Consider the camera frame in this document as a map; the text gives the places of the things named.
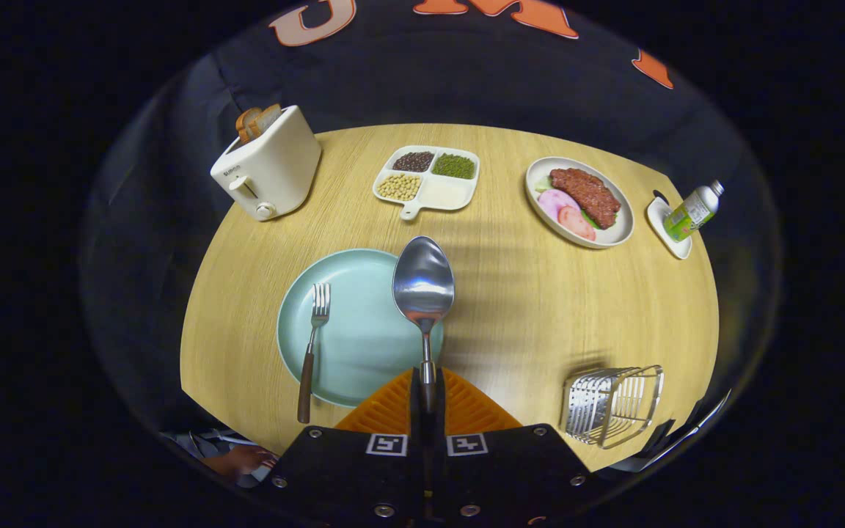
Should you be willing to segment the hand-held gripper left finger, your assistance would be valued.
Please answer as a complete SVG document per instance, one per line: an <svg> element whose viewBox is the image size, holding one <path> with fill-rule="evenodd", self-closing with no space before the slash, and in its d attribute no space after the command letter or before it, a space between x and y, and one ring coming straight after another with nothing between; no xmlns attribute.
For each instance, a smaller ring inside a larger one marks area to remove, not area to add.
<svg viewBox="0 0 845 528"><path fill-rule="evenodd" d="M268 477L268 508L295 525L414 525L423 508L419 372L399 410L406 433L310 425Z"/></svg>

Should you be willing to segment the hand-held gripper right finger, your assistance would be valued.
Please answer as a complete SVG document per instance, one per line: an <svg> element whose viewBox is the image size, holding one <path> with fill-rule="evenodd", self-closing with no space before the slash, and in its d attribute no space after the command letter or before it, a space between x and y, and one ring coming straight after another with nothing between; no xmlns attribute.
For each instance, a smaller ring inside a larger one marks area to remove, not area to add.
<svg viewBox="0 0 845 528"><path fill-rule="evenodd" d="M433 514L444 524L566 524L583 511L590 472L552 425L450 433L437 374Z"/></svg>

